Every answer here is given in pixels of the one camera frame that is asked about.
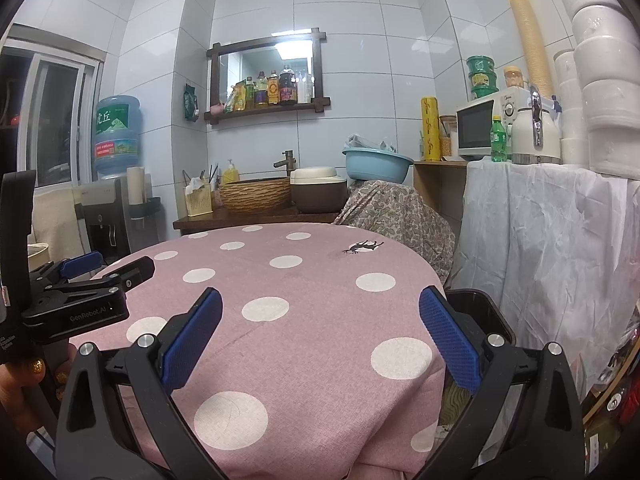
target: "stacked green containers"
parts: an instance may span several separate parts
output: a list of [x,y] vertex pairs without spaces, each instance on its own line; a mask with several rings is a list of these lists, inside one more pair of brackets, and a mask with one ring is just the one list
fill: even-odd
[[466,60],[471,79],[471,91],[476,99],[498,91],[494,60],[487,56],[471,56]]

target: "bronze faucet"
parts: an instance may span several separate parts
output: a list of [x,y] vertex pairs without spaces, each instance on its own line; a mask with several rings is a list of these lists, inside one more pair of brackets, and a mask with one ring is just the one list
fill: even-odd
[[293,157],[293,150],[287,150],[286,152],[282,152],[284,155],[284,160],[279,162],[274,162],[274,168],[280,168],[281,166],[287,165],[287,176],[291,175],[291,172],[296,169],[297,160]]

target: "polka dot tablecloth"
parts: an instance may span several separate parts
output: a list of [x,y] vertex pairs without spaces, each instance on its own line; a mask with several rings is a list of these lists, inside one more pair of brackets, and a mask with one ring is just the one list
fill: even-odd
[[[424,465],[444,362],[418,315],[421,290],[440,280],[418,254],[347,226],[269,224],[164,242],[105,272],[142,255],[156,273],[127,294],[129,319],[73,342],[128,346],[219,290],[222,321],[173,399],[230,478]],[[146,456],[161,461],[129,390],[124,400]]]

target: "human hand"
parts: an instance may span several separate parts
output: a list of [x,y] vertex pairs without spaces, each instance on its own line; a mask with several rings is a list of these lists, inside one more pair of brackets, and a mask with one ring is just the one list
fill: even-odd
[[[56,370],[56,382],[61,386],[56,391],[58,400],[62,400],[66,380],[71,371],[73,358],[76,355],[76,347],[68,346],[69,361],[66,361]],[[24,400],[22,388],[25,386],[37,386],[45,375],[45,365],[41,359],[32,362],[8,363],[0,365],[0,402],[4,406],[9,418],[13,421],[16,430],[23,436],[31,431],[36,431],[42,426],[36,414]]]

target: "gold glitter nail polish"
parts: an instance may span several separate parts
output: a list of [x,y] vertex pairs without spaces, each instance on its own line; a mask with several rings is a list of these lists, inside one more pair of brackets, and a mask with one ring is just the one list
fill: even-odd
[[56,374],[56,380],[58,381],[58,384],[66,384],[68,378],[69,374],[67,374],[66,372],[58,372]]
[[36,359],[31,363],[31,371],[34,374],[41,374],[44,370],[44,361],[42,359]]

